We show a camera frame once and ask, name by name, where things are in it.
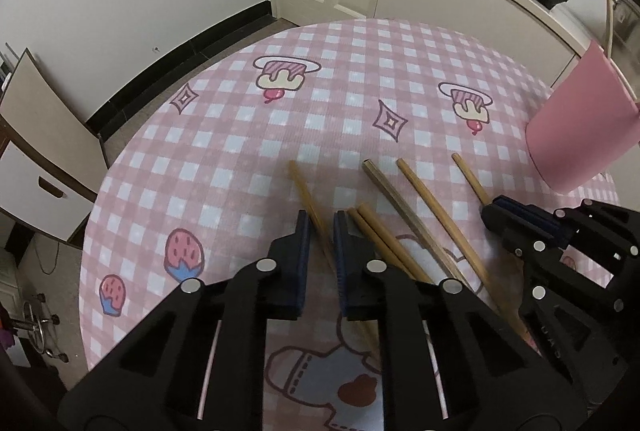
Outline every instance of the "tablecloth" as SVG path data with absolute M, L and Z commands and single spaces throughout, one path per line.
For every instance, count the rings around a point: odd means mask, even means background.
M 228 279 L 292 233 L 301 204 L 289 159 L 299 162 L 325 219 L 369 202 L 427 272 L 443 278 L 360 169 L 372 159 L 486 299 L 399 173 L 395 160 L 404 158 L 519 303 L 522 276 L 484 229 L 479 202 L 450 156 L 460 153 L 493 196 L 548 210 L 586 197 L 616 203 L 608 174 L 565 196 L 538 175 L 524 132 L 549 93 L 521 64 L 469 36 L 402 21 L 286 30 L 212 65 L 151 116 L 102 184 L 80 276 L 88 366 L 182 279 Z M 576 252 L 563 259 L 608 281 Z M 335 278 L 315 244 L 303 317 L 268 324 L 264 378 L 267 430 L 382 431 L 380 373 L 338 316 Z

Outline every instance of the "floor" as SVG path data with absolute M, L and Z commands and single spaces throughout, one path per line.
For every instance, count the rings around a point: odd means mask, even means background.
M 278 19 L 275 23 L 245 37 L 179 79 L 150 101 L 105 142 L 108 162 L 111 164 L 117 158 L 129 140 L 156 109 L 165 103 L 185 82 L 226 56 L 294 26 L 286 20 Z M 46 357 L 46 360 L 57 367 L 60 378 L 67 388 L 71 388 L 87 372 L 78 315 L 78 283 L 82 252 L 66 245 L 60 245 L 60 252 L 56 258 L 57 247 L 58 244 L 55 241 L 36 234 L 22 258 L 18 272 L 23 296 L 26 298 L 35 293 L 44 293 L 47 297 L 47 303 L 43 307 L 45 313 L 60 316 L 60 324 L 53 327 L 50 337 L 54 344 L 54 351 L 66 353 L 69 362 L 64 364 L 49 357 Z

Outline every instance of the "table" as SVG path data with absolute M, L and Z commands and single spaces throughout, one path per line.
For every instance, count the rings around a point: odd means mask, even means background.
M 608 174 L 566 196 L 538 175 L 524 130 L 548 94 L 522 65 L 473 38 L 386 20 L 286 30 L 214 64 L 151 116 L 100 188 L 80 276 L 88 366 L 180 280 L 228 279 L 263 257 L 271 240 L 293 232 L 301 205 L 289 159 L 300 163 L 327 220 L 334 210 L 369 202 L 439 281 L 442 271 L 360 170 L 372 159 L 486 299 L 396 168 L 403 157 L 516 303 L 522 279 L 515 261 L 498 253 L 450 155 L 460 153 L 491 195 L 549 210 L 586 197 L 617 202 Z M 609 279 L 577 253 L 566 262 L 603 285 Z M 379 372 L 338 317 L 335 279 L 315 243 L 302 318 L 268 324 L 264 378 L 267 430 L 382 429 Z

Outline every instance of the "metal pin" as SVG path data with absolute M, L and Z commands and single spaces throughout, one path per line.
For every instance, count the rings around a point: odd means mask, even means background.
M 372 259 L 367 263 L 367 270 L 369 272 L 380 274 L 386 270 L 386 263 L 381 259 Z
M 442 284 L 442 289 L 447 294 L 459 294 L 460 292 L 462 292 L 462 283 L 460 283 L 460 281 L 458 281 L 457 279 L 447 279 Z
M 255 264 L 255 268 L 257 268 L 260 272 L 271 272 L 276 268 L 278 264 L 275 260 L 270 258 L 261 259 L 258 263 Z
M 182 283 L 180 283 L 180 290 L 182 290 L 186 294 L 193 294 L 200 290 L 200 285 L 202 285 L 200 280 L 194 277 L 190 277 L 189 279 L 185 279 Z
M 533 295 L 533 297 L 535 297 L 535 299 L 540 301 L 546 295 L 545 287 L 540 285 L 533 287 L 531 294 Z

